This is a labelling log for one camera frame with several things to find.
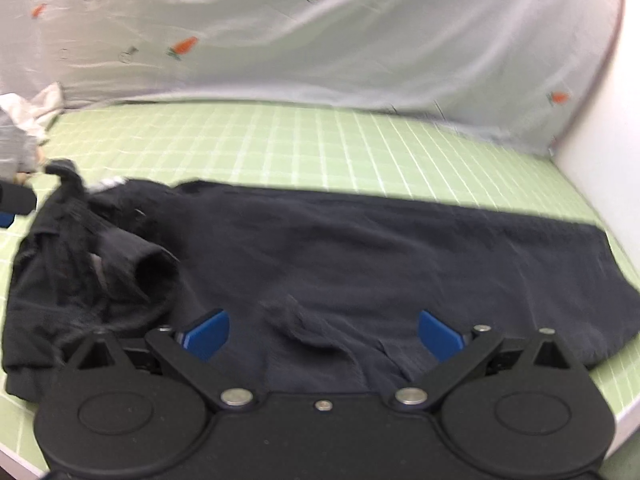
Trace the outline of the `dark navy garment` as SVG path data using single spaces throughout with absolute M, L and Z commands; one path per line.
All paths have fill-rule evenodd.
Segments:
M 422 311 L 466 332 L 556 330 L 582 364 L 638 334 L 639 295 L 585 223 L 391 198 L 130 179 L 88 190 L 71 162 L 13 261 L 6 391 L 39 401 L 82 338 L 138 338 L 215 310 L 213 359 L 242 385 L 390 393 L 435 361 Z

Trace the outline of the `white garment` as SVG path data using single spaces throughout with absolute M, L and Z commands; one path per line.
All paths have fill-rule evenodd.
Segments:
M 49 141 L 48 130 L 65 108 L 63 90 L 58 82 L 49 84 L 30 100 L 16 93 L 2 94 L 0 105 L 13 125 L 39 145 Z

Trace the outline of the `grey carrot print sheet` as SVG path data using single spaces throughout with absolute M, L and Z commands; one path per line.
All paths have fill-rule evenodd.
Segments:
M 1 0 L 1 89 L 302 103 L 425 117 L 542 154 L 623 0 Z

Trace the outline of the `grey knit garment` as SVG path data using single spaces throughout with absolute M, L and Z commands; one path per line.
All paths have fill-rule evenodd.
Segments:
M 14 124 L 6 112 L 1 112 L 1 179 L 24 185 L 43 161 L 41 146 L 35 136 Z

